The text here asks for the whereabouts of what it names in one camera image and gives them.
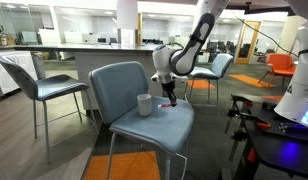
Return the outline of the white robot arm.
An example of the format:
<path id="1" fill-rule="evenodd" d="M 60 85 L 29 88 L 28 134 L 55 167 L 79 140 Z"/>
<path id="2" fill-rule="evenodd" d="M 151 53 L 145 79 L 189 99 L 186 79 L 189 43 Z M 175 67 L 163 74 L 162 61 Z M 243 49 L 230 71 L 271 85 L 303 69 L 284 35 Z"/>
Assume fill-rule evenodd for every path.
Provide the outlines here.
<path id="1" fill-rule="evenodd" d="M 174 77 L 189 75 L 195 65 L 198 52 L 209 36 L 215 21 L 230 0 L 199 0 L 196 26 L 185 47 L 172 49 L 167 45 L 158 46 L 152 54 L 156 74 L 153 81 L 160 82 L 168 94 L 171 105 L 176 104 Z M 291 82 L 274 111 L 294 122 L 308 127 L 308 0 L 287 0 L 292 11 L 306 22 L 298 28 L 298 64 Z"/>

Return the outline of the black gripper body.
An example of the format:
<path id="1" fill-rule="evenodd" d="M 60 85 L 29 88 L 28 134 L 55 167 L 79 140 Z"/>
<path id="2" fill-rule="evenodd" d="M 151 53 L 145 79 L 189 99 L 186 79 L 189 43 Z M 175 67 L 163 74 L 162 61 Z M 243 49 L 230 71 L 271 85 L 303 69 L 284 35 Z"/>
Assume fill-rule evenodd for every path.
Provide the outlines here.
<path id="1" fill-rule="evenodd" d="M 174 96 L 174 89 L 175 89 L 174 81 L 171 81 L 169 83 L 162 83 L 161 86 L 168 96 Z"/>

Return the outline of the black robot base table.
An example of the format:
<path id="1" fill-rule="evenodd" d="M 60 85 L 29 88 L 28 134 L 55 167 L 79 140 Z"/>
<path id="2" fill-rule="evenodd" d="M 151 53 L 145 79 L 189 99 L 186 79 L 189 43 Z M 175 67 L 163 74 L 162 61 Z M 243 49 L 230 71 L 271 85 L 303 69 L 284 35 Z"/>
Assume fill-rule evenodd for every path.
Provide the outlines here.
<path id="1" fill-rule="evenodd" d="M 263 130 L 255 122 L 237 117 L 240 122 L 232 136 L 234 144 L 229 160 L 233 160 L 239 141 L 245 140 L 246 144 L 234 180 L 253 180 L 260 163 L 286 172 L 290 177 L 308 178 L 308 128 L 276 114 L 274 107 L 279 103 L 277 99 L 256 97 L 257 101 L 252 106 L 234 102 L 231 97 L 229 111 L 251 114 L 271 125 L 270 129 Z M 227 116 L 225 132 L 228 132 L 234 118 Z"/>

